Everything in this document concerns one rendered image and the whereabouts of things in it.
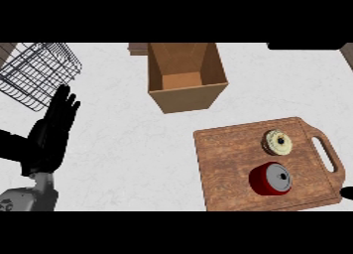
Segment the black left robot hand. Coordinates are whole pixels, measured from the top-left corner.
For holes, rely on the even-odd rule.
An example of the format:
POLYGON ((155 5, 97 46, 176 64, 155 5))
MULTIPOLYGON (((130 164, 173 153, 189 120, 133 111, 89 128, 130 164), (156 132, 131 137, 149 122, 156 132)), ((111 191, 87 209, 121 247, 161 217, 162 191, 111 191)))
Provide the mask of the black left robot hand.
POLYGON ((21 163, 24 177, 60 167, 80 106, 71 87, 62 84, 28 137, 0 129, 0 158, 21 163))

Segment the black appliance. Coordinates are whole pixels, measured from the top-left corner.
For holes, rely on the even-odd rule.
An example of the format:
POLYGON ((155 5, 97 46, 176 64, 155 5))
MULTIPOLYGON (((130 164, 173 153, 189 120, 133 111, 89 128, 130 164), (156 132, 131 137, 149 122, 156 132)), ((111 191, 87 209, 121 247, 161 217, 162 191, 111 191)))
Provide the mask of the black appliance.
POLYGON ((267 43, 270 50, 340 50, 347 43, 267 43))

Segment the open cardboard box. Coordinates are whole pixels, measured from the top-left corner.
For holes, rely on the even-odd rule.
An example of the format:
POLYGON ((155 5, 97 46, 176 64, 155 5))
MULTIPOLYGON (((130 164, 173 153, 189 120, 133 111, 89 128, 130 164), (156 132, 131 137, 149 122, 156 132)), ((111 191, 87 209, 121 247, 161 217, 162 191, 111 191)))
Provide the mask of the open cardboard box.
POLYGON ((215 43, 148 44, 148 93, 164 114, 208 109, 227 85, 215 43))

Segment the brown wooden cutting board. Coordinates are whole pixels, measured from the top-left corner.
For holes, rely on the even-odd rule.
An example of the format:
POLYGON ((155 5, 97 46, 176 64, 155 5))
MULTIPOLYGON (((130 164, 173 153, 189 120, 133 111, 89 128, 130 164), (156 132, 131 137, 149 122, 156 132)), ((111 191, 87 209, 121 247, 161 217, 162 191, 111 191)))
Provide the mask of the brown wooden cutting board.
POLYGON ((345 170, 328 137, 301 118, 199 130, 193 133, 208 210, 301 210, 341 201, 345 170), (264 150, 264 134, 282 131, 292 149, 285 156, 264 150), (267 163, 285 166, 289 192, 258 194, 249 183, 252 170, 267 163))

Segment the brown wooden block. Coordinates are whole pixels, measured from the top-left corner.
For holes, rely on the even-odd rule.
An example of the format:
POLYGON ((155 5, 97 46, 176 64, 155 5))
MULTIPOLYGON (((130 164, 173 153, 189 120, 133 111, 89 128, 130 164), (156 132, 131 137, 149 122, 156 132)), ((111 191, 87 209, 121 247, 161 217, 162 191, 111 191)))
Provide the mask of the brown wooden block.
POLYGON ((130 43, 128 51, 133 56, 146 56, 148 55, 148 44, 146 43, 130 43))

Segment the red can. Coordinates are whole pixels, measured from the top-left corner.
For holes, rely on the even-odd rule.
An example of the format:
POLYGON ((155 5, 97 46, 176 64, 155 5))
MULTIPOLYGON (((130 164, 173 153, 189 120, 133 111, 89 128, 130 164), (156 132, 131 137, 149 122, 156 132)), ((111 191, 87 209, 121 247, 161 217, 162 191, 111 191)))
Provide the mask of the red can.
POLYGON ((279 162, 267 162, 251 170, 251 188, 260 195, 285 195, 292 186, 291 174, 279 162))

